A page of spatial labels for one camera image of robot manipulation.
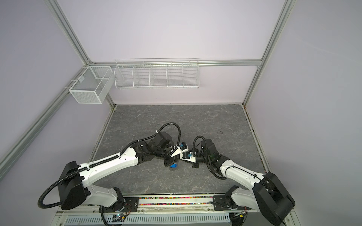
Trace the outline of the left aluminium frame post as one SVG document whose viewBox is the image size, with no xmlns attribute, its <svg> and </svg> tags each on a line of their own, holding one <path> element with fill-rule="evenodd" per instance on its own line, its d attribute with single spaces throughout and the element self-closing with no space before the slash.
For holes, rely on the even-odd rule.
<svg viewBox="0 0 362 226">
<path fill-rule="evenodd" d="M 91 59 L 88 57 L 85 49 L 81 45 L 79 39 L 77 38 L 75 32 L 73 31 L 69 21 L 67 20 L 63 10 L 61 9 L 59 3 L 57 1 L 45 1 L 46 6 L 52 13 L 55 21 L 59 25 L 62 32 L 65 34 L 66 38 L 68 39 L 69 43 L 73 47 L 75 53 L 81 59 L 82 63 L 84 64 L 80 71 L 76 74 L 75 78 L 73 78 L 70 84 L 66 87 L 67 94 L 70 94 L 70 87 L 76 82 L 76 80 L 80 77 L 81 73 L 88 67 L 88 66 L 102 66 L 97 65 L 96 63 L 92 62 Z M 104 102 L 108 102 L 111 109 L 116 107 L 116 104 L 112 100 L 109 94 L 107 94 L 106 99 Z"/>
</svg>

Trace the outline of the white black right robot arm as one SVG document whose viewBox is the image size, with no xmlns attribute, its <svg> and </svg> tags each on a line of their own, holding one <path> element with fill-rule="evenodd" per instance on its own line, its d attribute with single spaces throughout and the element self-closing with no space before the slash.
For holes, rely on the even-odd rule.
<svg viewBox="0 0 362 226">
<path fill-rule="evenodd" d="M 211 174 L 220 179 L 231 179 L 238 183 L 223 196 L 213 201 L 219 209 L 256 210 L 272 225 L 279 226 L 295 207 L 295 200 L 280 179 L 272 172 L 258 173 L 236 164 L 230 158 L 219 154 L 211 139 L 202 140 L 201 148 L 194 143 L 190 151 L 182 153 L 184 161 L 191 162 L 194 168 L 205 163 Z"/>
</svg>

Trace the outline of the small white mesh basket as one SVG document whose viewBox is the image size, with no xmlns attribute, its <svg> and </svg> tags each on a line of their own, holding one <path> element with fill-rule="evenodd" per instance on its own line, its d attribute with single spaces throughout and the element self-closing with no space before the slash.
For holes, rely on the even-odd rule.
<svg viewBox="0 0 362 226">
<path fill-rule="evenodd" d="M 113 84 L 111 67 L 88 66 L 69 91 L 79 104 L 102 104 Z"/>
</svg>

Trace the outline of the aluminium frame corner post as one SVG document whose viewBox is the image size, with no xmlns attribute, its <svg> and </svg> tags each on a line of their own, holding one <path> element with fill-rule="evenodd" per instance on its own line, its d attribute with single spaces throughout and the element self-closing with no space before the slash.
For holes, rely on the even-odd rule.
<svg viewBox="0 0 362 226">
<path fill-rule="evenodd" d="M 281 13 L 278 17 L 278 20 L 277 20 L 277 23 L 275 25 L 275 28 L 273 29 L 273 32 L 271 34 L 271 37 L 268 41 L 268 44 L 266 46 L 266 49 L 263 53 L 263 56 L 261 58 L 261 64 L 260 66 L 257 67 L 257 70 L 255 72 L 255 75 L 252 79 L 252 82 L 249 86 L 249 89 L 246 93 L 246 96 L 244 98 L 244 101 L 243 101 L 243 106 L 246 107 L 252 94 L 253 94 L 253 91 L 256 87 L 256 84 L 263 72 L 263 69 L 265 68 L 265 66 L 267 65 L 267 62 L 277 44 L 277 41 L 285 27 L 285 24 L 289 18 L 289 15 L 290 13 L 292 12 L 293 8 L 294 8 L 294 5 L 296 4 L 297 1 L 295 0 L 287 0 L 284 2 L 284 5 L 282 7 L 282 10 L 281 10 Z"/>
</svg>

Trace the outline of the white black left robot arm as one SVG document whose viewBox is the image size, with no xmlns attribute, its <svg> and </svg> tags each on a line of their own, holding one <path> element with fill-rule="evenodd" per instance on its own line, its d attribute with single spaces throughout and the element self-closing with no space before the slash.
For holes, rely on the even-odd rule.
<svg viewBox="0 0 362 226">
<path fill-rule="evenodd" d="M 75 161 L 66 165 L 62 177 L 76 173 L 58 186 L 60 206 L 64 211 L 80 205 L 98 205 L 110 212 L 120 212 L 124 209 L 125 199 L 119 188 L 104 188 L 96 186 L 95 182 L 119 170 L 133 167 L 153 158 L 163 158 L 165 166 L 173 165 L 178 155 L 188 149 L 186 143 L 174 144 L 172 137 L 166 132 L 157 133 L 150 141 L 138 140 L 124 152 L 120 152 L 91 163 L 77 165 Z"/>
</svg>

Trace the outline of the aluminium base rail with beads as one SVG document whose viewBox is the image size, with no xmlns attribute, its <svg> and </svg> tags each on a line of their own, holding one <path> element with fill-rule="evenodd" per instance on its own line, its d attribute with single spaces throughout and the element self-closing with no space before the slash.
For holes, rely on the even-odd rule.
<svg viewBox="0 0 362 226">
<path fill-rule="evenodd" d="M 105 207 L 105 213 L 132 213 L 142 211 L 236 211 L 256 210 L 267 214 L 288 214 L 295 206 L 295 201 L 287 195 L 279 195 L 268 190 L 266 193 L 253 194 L 238 188 L 225 194 L 201 195 L 144 195 L 125 196 L 121 204 Z"/>
</svg>

